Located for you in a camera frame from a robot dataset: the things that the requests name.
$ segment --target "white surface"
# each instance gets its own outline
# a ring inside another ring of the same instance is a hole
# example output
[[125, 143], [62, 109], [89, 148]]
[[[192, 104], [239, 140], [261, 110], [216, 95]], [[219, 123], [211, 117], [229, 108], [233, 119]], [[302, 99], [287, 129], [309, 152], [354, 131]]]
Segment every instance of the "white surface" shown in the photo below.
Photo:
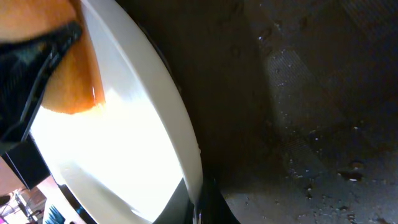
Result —
[[32, 135], [56, 181], [67, 184], [98, 223], [153, 222], [182, 177], [191, 200], [198, 200], [195, 134], [138, 26], [114, 1], [82, 3], [106, 104], [73, 116], [40, 108]]

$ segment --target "orange liquid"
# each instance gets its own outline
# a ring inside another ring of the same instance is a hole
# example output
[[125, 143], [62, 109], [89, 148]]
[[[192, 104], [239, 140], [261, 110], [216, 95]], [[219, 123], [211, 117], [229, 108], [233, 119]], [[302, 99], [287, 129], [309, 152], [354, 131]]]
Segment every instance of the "orange liquid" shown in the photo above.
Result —
[[77, 20], [81, 39], [64, 56], [46, 86], [42, 106], [75, 114], [104, 103], [95, 51], [84, 26], [80, 0], [0, 0], [0, 42], [21, 41]]

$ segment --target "dark floor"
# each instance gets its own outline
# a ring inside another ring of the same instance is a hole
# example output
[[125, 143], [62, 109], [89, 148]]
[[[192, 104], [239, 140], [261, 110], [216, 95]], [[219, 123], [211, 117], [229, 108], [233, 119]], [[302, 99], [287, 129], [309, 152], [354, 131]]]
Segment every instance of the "dark floor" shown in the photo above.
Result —
[[241, 223], [398, 223], [398, 1], [118, 2]]

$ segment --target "tiled floor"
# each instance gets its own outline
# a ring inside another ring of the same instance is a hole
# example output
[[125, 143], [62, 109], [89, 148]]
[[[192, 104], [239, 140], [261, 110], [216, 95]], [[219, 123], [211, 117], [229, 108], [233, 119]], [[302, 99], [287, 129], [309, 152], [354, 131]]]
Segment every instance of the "tiled floor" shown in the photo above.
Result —
[[241, 223], [398, 223], [397, 1], [118, 2]]

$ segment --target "wet floor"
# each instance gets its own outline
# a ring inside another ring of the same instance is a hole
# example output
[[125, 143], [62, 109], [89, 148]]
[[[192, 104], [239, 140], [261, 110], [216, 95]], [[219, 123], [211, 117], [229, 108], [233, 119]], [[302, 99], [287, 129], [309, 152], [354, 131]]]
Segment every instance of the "wet floor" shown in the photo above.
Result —
[[118, 0], [241, 223], [398, 223], [398, 2]]

